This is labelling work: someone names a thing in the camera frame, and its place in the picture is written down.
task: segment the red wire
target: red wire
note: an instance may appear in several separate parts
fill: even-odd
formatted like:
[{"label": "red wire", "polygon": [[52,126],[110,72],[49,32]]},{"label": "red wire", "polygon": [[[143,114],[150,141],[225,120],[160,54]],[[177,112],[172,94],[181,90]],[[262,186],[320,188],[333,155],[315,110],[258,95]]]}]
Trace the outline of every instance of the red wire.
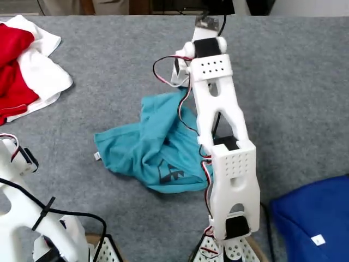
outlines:
[{"label": "red wire", "polygon": [[211,249],[209,249],[207,247],[200,247],[200,249],[205,250],[205,251],[210,252],[210,253],[213,253],[215,255],[219,254],[217,251],[211,250]]}]

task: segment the table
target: table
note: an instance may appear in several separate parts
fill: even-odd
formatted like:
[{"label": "table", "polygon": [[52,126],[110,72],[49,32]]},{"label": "table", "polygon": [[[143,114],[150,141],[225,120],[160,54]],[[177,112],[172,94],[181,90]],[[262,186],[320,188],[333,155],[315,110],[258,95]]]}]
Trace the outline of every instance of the table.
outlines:
[{"label": "table", "polygon": [[[25,177],[55,208],[105,218],[129,261],[186,261],[207,226],[203,192],[161,195],[96,162],[93,134],[139,121],[141,98],[173,91],[153,62],[191,39],[191,16],[29,17],[60,35],[53,61],[74,86],[53,105],[0,127],[31,149],[40,167]],[[239,104],[257,147],[261,199],[349,172],[349,18],[228,17]],[[172,65],[160,74],[170,78]],[[230,134],[223,121],[218,135]],[[0,205],[5,199],[0,195]],[[88,232],[100,225],[82,219]],[[30,261],[36,234],[21,230]],[[264,215],[254,234],[269,255]],[[273,230],[278,261],[284,244]]]}]

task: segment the wire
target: wire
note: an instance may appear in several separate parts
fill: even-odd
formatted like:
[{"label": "wire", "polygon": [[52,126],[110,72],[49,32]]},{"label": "wire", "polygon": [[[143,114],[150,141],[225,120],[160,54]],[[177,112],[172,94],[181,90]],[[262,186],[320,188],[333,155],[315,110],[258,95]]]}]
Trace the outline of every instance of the wire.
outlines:
[{"label": "wire", "polygon": [[212,181],[211,181],[211,175],[210,175],[210,173],[209,173],[209,171],[208,171],[208,169],[207,169],[205,163],[210,164],[211,161],[210,161],[210,160],[202,160],[202,161],[200,162],[200,164],[201,164],[202,170],[203,170],[204,173],[205,173],[206,180],[207,180],[207,187],[206,187],[205,192],[204,192],[205,204],[206,204],[207,211],[208,211],[210,217],[212,218],[212,212],[211,212],[211,209],[210,209],[210,207],[209,207],[209,205],[208,205],[208,192],[209,192],[209,190],[210,190],[210,188],[211,188]]},{"label": "wire", "polygon": [[268,208],[265,204],[261,202],[261,206],[264,210],[264,214],[266,216],[266,222],[267,222],[267,235],[268,235],[268,242],[269,242],[269,249],[270,249],[270,256],[272,257],[272,262],[276,262],[275,258],[275,250],[274,250],[274,244],[273,244],[273,237],[272,237],[272,227],[270,225],[270,216],[268,212]]},{"label": "wire", "polygon": [[199,153],[199,155],[200,155],[202,158],[205,158],[205,159],[211,159],[211,158],[212,158],[211,155],[202,154],[202,153],[201,153],[201,150],[202,150],[202,145],[200,145],[200,148],[199,148],[199,150],[198,150],[198,153]]},{"label": "wire", "polygon": [[218,125],[219,125],[220,116],[221,116],[221,112],[218,112],[216,124],[214,125],[213,131],[212,131],[212,137],[213,137],[213,138],[216,136],[216,133],[217,133],[217,129],[218,129]]},{"label": "wire", "polygon": [[165,83],[165,84],[167,84],[167,85],[169,85],[169,86],[172,86],[172,87],[180,87],[180,86],[182,86],[187,80],[189,80],[189,76],[188,76],[187,78],[185,78],[180,84],[178,84],[178,85],[173,85],[173,84],[171,84],[170,82],[168,82],[166,79],[164,79],[162,76],[160,76],[160,75],[156,72],[156,70],[155,70],[155,65],[156,65],[158,62],[160,62],[161,60],[164,60],[164,59],[166,59],[166,58],[177,58],[177,59],[183,59],[184,61],[191,61],[192,58],[185,57],[185,56],[177,56],[177,55],[164,56],[164,57],[162,57],[162,58],[156,60],[156,61],[154,62],[154,64],[153,64],[153,74],[155,75],[155,77],[156,77],[157,79],[159,79],[161,82],[163,82],[163,83]]},{"label": "wire", "polygon": [[190,78],[189,78],[189,86],[188,86],[188,88],[187,88],[187,90],[186,90],[186,93],[185,93],[184,97],[183,97],[183,98],[179,101],[179,103],[178,103],[178,107],[177,107],[177,116],[178,116],[179,120],[181,121],[181,123],[184,124],[184,126],[185,126],[187,129],[189,129],[189,130],[195,132],[195,133],[197,134],[197,136],[199,136],[198,131],[197,131],[195,128],[189,127],[189,126],[183,121],[183,119],[182,119],[182,105],[183,105],[183,103],[189,98],[190,92],[191,92],[191,84],[190,84]]},{"label": "wire", "polygon": [[15,135],[6,134],[6,133],[0,134],[0,138],[12,138],[16,141],[16,149],[15,149],[15,152],[13,152],[13,154],[11,156],[11,162],[12,162],[15,159],[15,157],[17,156],[18,152],[20,151],[20,143],[18,141],[18,138]]},{"label": "wire", "polygon": [[225,24],[227,23],[227,15],[224,15],[223,17],[223,23],[222,23],[222,27],[220,28],[219,32],[218,32],[218,36],[220,37],[222,35],[222,32],[224,30]]},{"label": "wire", "polygon": [[43,11],[43,8],[41,7],[41,4],[40,4],[40,0],[37,0],[37,2],[38,2],[38,6],[39,6],[39,8],[40,8],[41,13],[43,14],[43,16],[45,16],[45,13],[44,13],[44,11]]},{"label": "wire", "polygon": [[211,249],[209,249],[209,248],[207,248],[207,247],[200,247],[200,249],[205,250],[205,251],[210,252],[210,253],[213,253],[213,254],[215,254],[215,255],[218,255],[218,254],[219,254],[217,251],[211,250]]},{"label": "wire", "polygon": [[[8,181],[6,179],[0,178],[0,183],[6,184],[7,186],[13,187],[18,189],[19,191],[21,191],[25,196],[27,196],[29,199],[31,199],[34,203],[36,203],[41,209],[44,209],[46,206],[36,197],[34,197],[31,193],[29,193],[25,188],[21,187],[19,184],[13,183],[11,181]],[[103,224],[103,231],[102,231],[102,235],[93,259],[93,262],[97,262],[97,258],[98,258],[98,254],[102,248],[103,245],[103,241],[104,241],[104,237],[106,235],[106,230],[107,230],[107,224],[105,223],[105,221],[99,217],[96,216],[94,214],[90,214],[90,213],[83,213],[83,212],[71,212],[71,211],[64,211],[64,210],[59,210],[59,209],[48,209],[49,212],[51,213],[56,213],[56,214],[60,214],[60,215],[67,215],[67,216],[80,216],[80,217],[90,217],[90,218],[94,218],[98,221],[100,221]]]}]

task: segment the blue fabric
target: blue fabric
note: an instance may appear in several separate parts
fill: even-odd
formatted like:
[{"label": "blue fabric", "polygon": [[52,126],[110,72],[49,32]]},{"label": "blue fabric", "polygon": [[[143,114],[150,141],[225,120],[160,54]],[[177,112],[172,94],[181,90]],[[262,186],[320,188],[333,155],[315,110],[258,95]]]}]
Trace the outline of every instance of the blue fabric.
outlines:
[{"label": "blue fabric", "polygon": [[[286,242],[288,262],[349,260],[349,177],[309,184],[271,203]],[[313,236],[321,234],[323,245]]]},{"label": "blue fabric", "polygon": [[[141,122],[116,127],[94,136],[105,168],[136,177],[162,193],[204,189],[197,135],[177,116],[185,90],[142,99]],[[182,107],[182,119],[196,128],[196,117]]]}]

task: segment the shirt tag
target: shirt tag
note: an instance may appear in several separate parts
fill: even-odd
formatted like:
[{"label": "shirt tag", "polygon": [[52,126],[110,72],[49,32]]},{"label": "shirt tag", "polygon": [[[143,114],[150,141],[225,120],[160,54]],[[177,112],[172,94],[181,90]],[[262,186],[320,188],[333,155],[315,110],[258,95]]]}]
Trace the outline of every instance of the shirt tag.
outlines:
[{"label": "shirt tag", "polygon": [[94,159],[96,159],[96,161],[99,161],[101,160],[101,157],[100,157],[100,153],[99,152],[96,152],[94,155]]},{"label": "shirt tag", "polygon": [[317,235],[317,236],[313,236],[311,238],[311,240],[315,243],[315,245],[320,246],[325,244],[325,239],[323,239],[322,235]]}]

